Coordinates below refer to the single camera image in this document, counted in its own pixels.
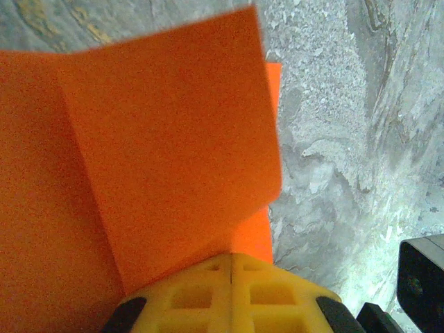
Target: stone surface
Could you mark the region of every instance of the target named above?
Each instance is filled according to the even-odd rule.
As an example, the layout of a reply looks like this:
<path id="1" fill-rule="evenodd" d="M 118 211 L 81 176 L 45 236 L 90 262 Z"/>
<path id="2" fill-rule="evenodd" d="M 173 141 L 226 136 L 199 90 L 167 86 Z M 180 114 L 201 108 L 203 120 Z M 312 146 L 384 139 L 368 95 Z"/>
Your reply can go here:
<path id="1" fill-rule="evenodd" d="M 76 51 L 248 2 L 3 0 L 0 47 Z M 416 332 L 395 279 L 401 240 L 444 233 L 444 2 L 256 3 L 283 64 L 275 263 Z"/>

